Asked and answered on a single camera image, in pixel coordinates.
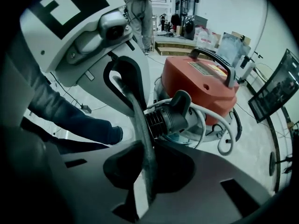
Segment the label sticker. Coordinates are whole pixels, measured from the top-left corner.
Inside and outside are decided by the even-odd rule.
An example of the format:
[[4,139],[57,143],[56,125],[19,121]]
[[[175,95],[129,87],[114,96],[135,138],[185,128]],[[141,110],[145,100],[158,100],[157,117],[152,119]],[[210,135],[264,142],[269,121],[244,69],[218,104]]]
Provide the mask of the label sticker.
[[209,66],[210,66],[211,68],[213,68],[213,69],[218,73],[218,75],[227,77],[227,74],[225,74],[219,67],[217,67],[217,66],[215,66],[215,65],[212,65],[212,64],[209,64]]
[[212,74],[201,64],[196,62],[188,62],[191,66],[193,66],[195,69],[200,71],[205,76],[212,76]]
[[29,9],[62,40],[82,21],[108,6],[106,0],[35,0]]

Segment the screen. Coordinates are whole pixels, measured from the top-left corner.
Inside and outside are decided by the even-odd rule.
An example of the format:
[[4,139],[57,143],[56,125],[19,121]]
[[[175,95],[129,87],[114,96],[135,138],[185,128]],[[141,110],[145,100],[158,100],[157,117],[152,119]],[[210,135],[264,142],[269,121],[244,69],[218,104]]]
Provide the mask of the screen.
[[299,61],[287,49],[277,69],[249,101],[258,122],[281,108],[299,88]]

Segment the cardboard box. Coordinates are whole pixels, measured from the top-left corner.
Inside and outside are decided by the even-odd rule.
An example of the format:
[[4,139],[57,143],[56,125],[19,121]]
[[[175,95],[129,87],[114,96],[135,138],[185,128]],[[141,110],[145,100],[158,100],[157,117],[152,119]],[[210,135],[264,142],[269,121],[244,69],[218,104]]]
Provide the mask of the cardboard box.
[[177,26],[177,35],[181,35],[182,34],[182,26]]
[[[238,37],[238,38],[242,38],[242,34],[240,34],[240,33],[237,33],[237,32],[232,32],[231,33],[232,35],[234,35],[234,36],[236,36],[236,37]],[[251,39],[250,38],[248,38],[248,37],[245,37],[245,39],[244,39],[244,43],[246,44],[246,45],[248,45],[249,46],[249,44],[250,44],[250,41],[251,41]]]

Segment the wall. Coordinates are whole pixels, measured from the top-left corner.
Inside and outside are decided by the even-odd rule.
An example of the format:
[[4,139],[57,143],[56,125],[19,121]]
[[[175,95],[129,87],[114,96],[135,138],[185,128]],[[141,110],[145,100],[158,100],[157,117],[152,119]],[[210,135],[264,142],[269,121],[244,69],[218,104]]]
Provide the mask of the wall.
[[207,27],[218,34],[232,31],[251,39],[252,55],[258,44],[267,13],[266,0],[200,0],[196,15],[207,18]]
[[[256,48],[256,52],[263,56],[256,63],[259,68],[262,68],[264,63],[272,70],[275,70],[283,57],[285,50],[289,49],[297,58],[299,58],[298,46],[287,27],[285,21],[275,8],[269,4],[267,19],[260,42]],[[273,71],[271,69],[263,69],[263,73],[270,77]],[[299,120],[299,91],[285,104],[289,116],[293,122]]]
[[162,14],[167,14],[166,19],[171,17],[171,11],[172,11],[172,0],[166,0],[166,3],[152,3],[153,7],[153,15],[157,16],[157,25],[160,23],[160,16]]

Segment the person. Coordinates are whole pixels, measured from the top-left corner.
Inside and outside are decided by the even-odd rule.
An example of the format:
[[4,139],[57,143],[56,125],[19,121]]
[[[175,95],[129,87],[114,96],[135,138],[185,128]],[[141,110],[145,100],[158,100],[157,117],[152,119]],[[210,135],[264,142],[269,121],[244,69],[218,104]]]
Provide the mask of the person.
[[119,126],[112,127],[107,120],[87,116],[55,92],[42,74],[21,31],[8,47],[7,54],[16,69],[35,91],[28,107],[31,112],[73,134],[99,143],[58,139],[26,118],[21,123],[23,129],[38,134],[45,142],[51,141],[56,144],[61,154],[103,149],[108,147],[103,144],[114,145],[132,138],[129,129],[124,133],[124,129]]
[[161,31],[164,31],[164,26],[165,26],[165,17],[162,15],[162,17],[161,17]]
[[178,14],[174,14],[171,16],[171,24],[172,24],[173,30],[176,32],[177,26],[179,26],[181,24],[181,20],[180,20]]
[[137,44],[148,54],[152,36],[153,10],[151,0],[125,0],[129,25],[132,27]]

